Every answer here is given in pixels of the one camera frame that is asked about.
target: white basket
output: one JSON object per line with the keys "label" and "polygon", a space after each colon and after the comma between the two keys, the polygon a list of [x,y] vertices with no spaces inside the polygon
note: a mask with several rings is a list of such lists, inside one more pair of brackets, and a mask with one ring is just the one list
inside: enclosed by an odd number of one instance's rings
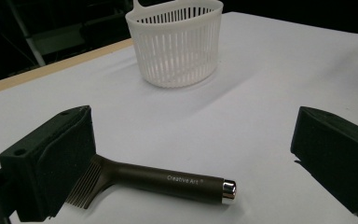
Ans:
{"label": "white basket", "polygon": [[222,10],[217,0],[151,7],[133,0],[126,20],[143,78],[160,87],[184,87],[209,76],[217,66]]}

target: wooden edge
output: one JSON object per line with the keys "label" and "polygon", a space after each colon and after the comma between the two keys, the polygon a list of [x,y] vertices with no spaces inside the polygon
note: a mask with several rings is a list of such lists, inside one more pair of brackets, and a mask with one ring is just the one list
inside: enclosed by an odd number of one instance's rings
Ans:
{"label": "wooden edge", "polygon": [[115,44],[95,49],[90,52],[86,52],[80,55],[76,55],[72,58],[65,59],[56,63],[48,64],[43,67],[36,68],[34,70],[24,72],[21,74],[18,74],[14,77],[8,77],[5,79],[0,80],[0,91],[9,89],[11,87],[20,85],[22,83],[37,79],[39,77],[44,77],[49,74],[61,71],[65,68],[75,66],[77,64],[104,56],[106,54],[112,53],[114,51],[124,49],[126,47],[129,47],[132,45],[131,39],[126,39],[120,42],[117,42]]}

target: black machine part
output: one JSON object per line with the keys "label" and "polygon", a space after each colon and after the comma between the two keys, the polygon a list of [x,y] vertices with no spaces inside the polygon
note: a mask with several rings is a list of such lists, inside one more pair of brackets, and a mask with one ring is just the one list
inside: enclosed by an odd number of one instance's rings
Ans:
{"label": "black machine part", "polygon": [[358,126],[301,106],[291,152],[310,174],[358,216]]}
{"label": "black machine part", "polygon": [[0,154],[0,224],[55,217],[95,155],[91,108],[62,111]]}

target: dark background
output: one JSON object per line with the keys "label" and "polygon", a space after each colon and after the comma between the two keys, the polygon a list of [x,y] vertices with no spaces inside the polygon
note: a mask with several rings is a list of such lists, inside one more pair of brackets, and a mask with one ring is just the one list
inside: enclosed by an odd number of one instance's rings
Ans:
{"label": "dark background", "polygon": [[[144,6],[168,0],[140,0]],[[84,22],[109,8],[123,8],[121,0],[13,0],[31,34]],[[224,13],[237,11],[283,21],[358,34],[358,1],[234,1],[222,0]],[[130,37],[124,17],[104,21],[79,31],[85,46],[45,55],[47,63],[97,49]],[[38,67],[6,0],[0,0],[0,79]]]}

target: basket slot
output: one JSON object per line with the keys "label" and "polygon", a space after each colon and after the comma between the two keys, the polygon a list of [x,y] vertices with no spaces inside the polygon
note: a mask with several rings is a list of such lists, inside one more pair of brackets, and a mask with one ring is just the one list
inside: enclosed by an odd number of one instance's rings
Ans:
{"label": "basket slot", "polygon": [[219,25],[214,20],[191,31],[142,34],[135,48],[146,80],[177,87],[204,79],[216,67]]}
{"label": "basket slot", "polygon": [[207,8],[207,7],[182,7],[155,16],[142,18],[137,20],[137,22],[157,24],[157,23],[167,23],[167,22],[174,22],[174,21],[184,21],[207,14],[212,11],[213,11],[212,8]]}

